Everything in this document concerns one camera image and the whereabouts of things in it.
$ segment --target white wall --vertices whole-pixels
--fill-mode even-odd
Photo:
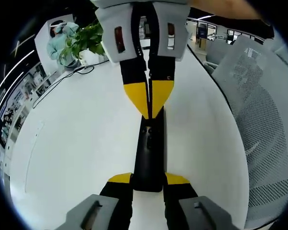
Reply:
[[[51,60],[47,53],[47,44],[48,41],[50,40],[50,34],[49,34],[50,24],[57,20],[73,22],[73,16],[72,14],[68,14],[48,20],[47,22],[45,22],[45,24],[40,29],[40,31],[38,32],[37,36],[34,39],[37,54],[47,75],[50,75],[58,70],[57,61]]]
[[[189,38],[191,40],[194,40],[195,41],[195,37],[196,37],[196,25],[197,23],[195,22],[187,22],[187,25],[186,25],[186,28],[187,28],[187,31],[189,33]]]

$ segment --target mesh office chair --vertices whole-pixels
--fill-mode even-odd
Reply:
[[[212,77],[228,99],[250,180],[245,228],[277,218],[288,203],[288,65],[239,36]]]

